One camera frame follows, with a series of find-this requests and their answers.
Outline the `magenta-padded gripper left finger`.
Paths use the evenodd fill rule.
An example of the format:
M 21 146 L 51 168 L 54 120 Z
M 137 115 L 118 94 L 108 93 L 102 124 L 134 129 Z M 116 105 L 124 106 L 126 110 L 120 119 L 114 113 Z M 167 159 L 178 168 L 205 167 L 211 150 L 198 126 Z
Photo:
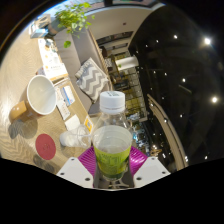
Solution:
M 84 188 L 92 188 L 96 171 L 94 148 L 90 147 L 78 158 L 71 157 L 57 175 Z

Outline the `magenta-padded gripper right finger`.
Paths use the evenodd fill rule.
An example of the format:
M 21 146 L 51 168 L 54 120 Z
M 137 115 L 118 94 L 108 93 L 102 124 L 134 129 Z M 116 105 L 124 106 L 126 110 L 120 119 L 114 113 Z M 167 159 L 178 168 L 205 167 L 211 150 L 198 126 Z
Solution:
M 129 188 L 140 188 L 169 174 L 170 172 L 156 157 L 147 157 L 140 150 L 132 147 L 128 171 L 122 181 L 128 184 Z

